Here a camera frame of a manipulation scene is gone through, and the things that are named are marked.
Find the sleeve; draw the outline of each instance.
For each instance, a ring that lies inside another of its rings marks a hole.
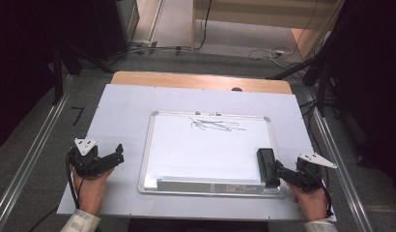
[[[76,209],[60,232],[94,232],[100,221],[99,217]]]
[[[336,226],[328,219],[313,220],[304,224],[306,232],[337,232]]]

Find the gray carpet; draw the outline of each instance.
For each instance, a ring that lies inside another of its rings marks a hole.
[[[153,55],[129,54],[116,65],[116,70],[149,71],[170,73],[209,73],[231,76],[263,78],[282,72],[271,61],[251,61],[247,58],[182,53],[156,52]],[[23,192],[20,194],[7,220],[3,231],[27,231],[37,220],[57,206],[66,186],[65,157],[76,137],[83,137],[90,127],[94,112],[105,84],[111,81],[111,73],[100,70],[85,70],[82,75],[74,76],[71,95],[41,152]],[[307,102],[304,87],[299,81],[288,77],[292,90],[299,103]],[[52,102],[53,92],[45,95],[29,115],[20,123],[8,142],[0,148],[0,196],[6,189],[18,166],[25,157],[30,144],[38,133]],[[77,110],[72,106],[84,107],[77,124]],[[345,164],[354,179],[355,186],[368,216],[376,231],[396,231],[396,192],[391,180],[377,169],[357,166],[357,151],[341,121],[334,119],[331,109],[326,109],[327,120],[335,137]],[[325,144],[319,135],[314,121],[313,132],[325,154]],[[333,207],[338,218],[339,231],[357,231],[353,215],[345,195],[339,185],[336,173],[330,171],[330,189],[333,192]],[[68,217],[52,215],[37,231],[59,231]],[[102,217],[100,227],[103,231],[127,231],[129,219]],[[271,222],[269,229],[277,231],[303,231],[302,222]]]

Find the whiteboard frame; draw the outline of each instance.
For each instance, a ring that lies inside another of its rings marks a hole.
[[[240,120],[262,120],[265,121],[268,127],[269,134],[269,144],[270,148],[273,150],[275,158],[278,160],[278,152],[276,149],[275,138],[273,135],[273,129],[271,125],[271,120],[266,116],[248,116],[248,115],[230,115],[230,114],[221,114],[221,113],[201,113],[196,111],[192,112],[170,112],[170,111],[154,111],[151,114],[150,124],[148,129],[147,141],[144,150],[144,156],[141,166],[141,173],[139,178],[138,190],[142,193],[154,193],[154,194],[176,194],[176,195],[211,195],[211,196],[237,196],[237,197],[266,197],[266,198],[274,198],[274,197],[283,197],[281,187],[282,180],[280,180],[280,186],[277,188],[265,188],[265,183],[260,180],[260,183],[256,183],[253,180],[238,180],[238,179],[216,179],[216,178],[186,178],[186,177],[169,177],[168,179],[156,179],[157,188],[146,188],[145,182],[148,174],[148,164],[149,158],[151,154],[151,146],[153,144],[154,139],[154,131],[156,128],[156,117],[157,116],[183,116],[183,117],[193,117],[193,116],[204,116],[204,117],[213,117],[221,116],[222,118],[228,119],[240,119]],[[164,186],[166,183],[167,187],[165,190],[159,190],[159,185]],[[253,191],[245,191],[245,192],[229,192],[227,190],[230,187],[242,187],[245,189],[254,189]],[[190,189],[194,187],[193,191],[186,191],[185,189]]]

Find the electrical cord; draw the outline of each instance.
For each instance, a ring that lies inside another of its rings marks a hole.
[[[50,212],[48,212],[45,216],[43,216],[41,219],[39,219],[38,222],[36,222],[32,226],[32,228],[30,228],[30,230],[28,232],[35,231],[39,227],[39,225],[42,224],[42,222],[44,222],[49,216],[51,216],[53,213],[55,213],[58,208],[59,208],[59,206],[56,206],[54,209],[52,209]]]
[[[330,193],[328,192],[327,188],[325,187],[325,185],[322,183],[322,180],[319,180],[318,177],[316,177],[316,175],[314,175],[309,169],[307,169],[306,167],[303,167],[301,169],[301,171],[307,172],[311,177],[313,177],[313,179],[315,179],[319,185],[321,186],[321,188],[324,190],[325,192],[325,198],[327,200],[327,208],[326,208],[326,217],[330,218],[331,216],[333,216],[333,212],[331,211],[331,196]]]
[[[66,156],[66,174],[67,174],[69,186],[70,186],[70,189],[71,189],[72,200],[74,201],[75,208],[78,209],[78,208],[80,208],[80,203],[78,202],[78,198],[77,198],[77,196],[75,195],[74,185],[73,185],[72,179],[71,179],[71,170],[70,170],[70,163],[69,163],[69,154]]]
[[[211,10],[211,4],[212,4],[212,0],[210,0],[210,5],[208,6],[208,10],[207,10],[207,17],[205,18],[205,25],[204,25],[204,39],[201,41],[201,45],[194,49],[194,50],[199,50],[202,48],[202,46],[205,43],[205,40],[207,39],[207,23],[208,23],[208,17],[210,16],[210,10]]]
[[[343,0],[339,5],[337,5],[336,10],[335,10],[335,11],[333,12],[333,14],[331,15],[330,20],[327,22],[325,28],[322,30],[322,33],[321,33],[321,35],[320,35],[319,37],[321,37],[321,36],[323,35],[323,33],[326,32],[326,29],[328,28],[328,25],[329,25],[330,22],[333,20],[334,16],[339,12],[340,6],[343,6],[343,5],[344,5],[344,2],[345,2],[345,0]],[[322,38],[320,49],[322,49],[322,47],[323,47],[325,41],[327,41],[327,39],[325,40],[325,37]],[[316,49],[317,49],[317,48],[315,48],[314,50],[309,51],[309,53],[307,53],[304,57],[309,56],[312,52],[315,53],[315,52],[316,52]]]
[[[318,143],[318,140],[316,139],[315,133],[312,130],[312,116],[313,112],[315,111],[316,107],[316,102],[313,103],[313,105],[310,107],[310,110],[308,112],[308,132],[312,135],[313,141],[315,142],[316,146],[318,147],[319,154],[323,157],[322,149],[321,146]],[[328,168],[325,166],[325,183],[327,188],[329,189],[330,187],[330,179],[328,178]]]
[[[80,186],[78,187],[78,190],[77,190],[77,198],[78,198],[79,195],[80,195],[81,186],[83,185],[84,179],[86,179],[86,177],[87,177],[87,172],[88,172],[88,171],[89,171],[89,169],[88,169],[88,167],[87,167],[87,168],[86,168],[86,172],[84,173],[83,178],[81,178]]]
[[[273,50],[274,49],[276,49],[277,47],[281,47],[281,48],[288,48],[289,50],[290,50],[290,52],[289,53],[275,53],[275,57],[272,57],[272,52],[273,52]],[[257,51],[263,51],[263,52],[265,52],[265,53],[267,53],[268,55],[266,55],[266,56],[263,56],[263,57],[252,57],[252,54],[254,53],[254,52],[257,52]],[[283,65],[281,65],[281,64],[279,64],[279,63],[277,63],[277,58],[278,57],[280,57],[280,56],[282,56],[282,55],[285,55],[285,54],[293,54],[294,53],[294,51],[290,48],[290,47],[288,47],[288,46],[274,46],[273,48],[271,48],[271,49],[255,49],[255,50],[251,50],[250,51],[250,53],[249,53],[249,55],[248,55],[248,59],[249,60],[251,60],[251,61],[260,61],[260,60],[263,60],[263,59],[265,59],[265,58],[269,58],[269,60],[271,60],[275,65],[277,65],[278,67],[280,67],[280,68],[282,68],[282,69],[285,69],[285,70],[288,70],[294,63],[292,63],[292,64],[290,64],[288,67],[285,67],[285,66],[283,66]],[[291,76],[294,78],[294,79],[299,79],[298,77],[296,77],[296,76],[294,76],[294,75],[292,75],[291,74]]]
[[[203,6],[204,5],[204,0],[201,0],[201,5]],[[202,22],[203,22],[204,20],[202,20],[201,19],[201,23],[200,23],[200,30],[201,30],[201,33],[202,33]]]
[[[120,55],[120,57],[113,61],[112,63],[106,65],[107,67],[111,67],[114,64],[116,64],[117,62],[119,62],[123,56],[125,54],[131,54],[131,53],[137,53],[137,52],[141,52],[141,51],[147,51],[147,50],[160,50],[160,51],[184,51],[184,52],[195,52],[197,50],[200,50],[202,48],[202,46],[204,45],[206,39],[207,39],[207,24],[208,24],[208,18],[210,16],[210,11],[211,11],[211,5],[212,5],[212,0],[210,1],[210,4],[208,6],[207,9],[207,16],[205,18],[205,26],[204,26],[204,38],[201,41],[201,44],[198,48],[194,48],[193,50],[191,49],[190,46],[156,46],[156,47],[148,47],[148,46],[137,46],[134,49],[131,49],[127,52],[125,52],[124,54]],[[97,67],[90,67],[90,68],[86,68],[86,69],[96,69]]]
[[[288,66],[288,69],[290,69],[292,65],[297,65],[297,64],[302,64],[302,63],[300,63],[300,62],[291,63],[291,64]],[[307,68],[307,67],[305,67],[305,68],[303,69],[303,71],[298,71],[298,72],[297,72],[297,75],[299,76],[298,79],[302,79],[302,78],[304,77],[304,75],[302,75],[301,73],[306,73],[306,72],[307,72],[307,69],[306,69],[306,68]]]
[[[334,105],[334,100],[326,100],[326,101],[331,101],[331,102],[325,102],[325,105],[327,105],[327,106],[333,106]],[[306,105],[310,105],[310,106],[312,106],[314,103],[316,103],[317,102],[317,100],[312,100],[312,101],[308,101],[308,102],[306,102],[306,103],[303,103],[303,104],[301,104],[299,107],[300,108],[303,108],[304,106],[306,106]]]
[[[315,2],[315,7],[313,8],[313,12],[312,12],[312,14],[311,14],[311,16],[310,16],[310,19],[309,19],[309,21],[307,22],[306,26],[305,26],[305,27],[303,28],[303,30],[301,31],[300,36],[299,36],[299,39],[297,40],[297,45],[295,46],[295,48],[293,49],[293,51],[296,51],[296,50],[297,50],[298,45],[299,45],[299,43],[300,43],[300,39],[301,39],[301,37],[303,36],[304,31],[309,27],[310,22],[312,22],[313,16],[315,15],[315,12],[316,12],[316,8],[318,7],[318,2],[319,2],[319,0],[316,0],[316,2]]]

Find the whiteboard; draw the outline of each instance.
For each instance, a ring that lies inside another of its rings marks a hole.
[[[149,126],[139,190],[186,193],[179,183],[190,183],[189,188],[198,194],[264,194],[256,156],[260,148],[276,150],[268,117],[156,111]],[[172,190],[160,189],[160,181],[171,182]],[[212,186],[198,188],[203,183]]]

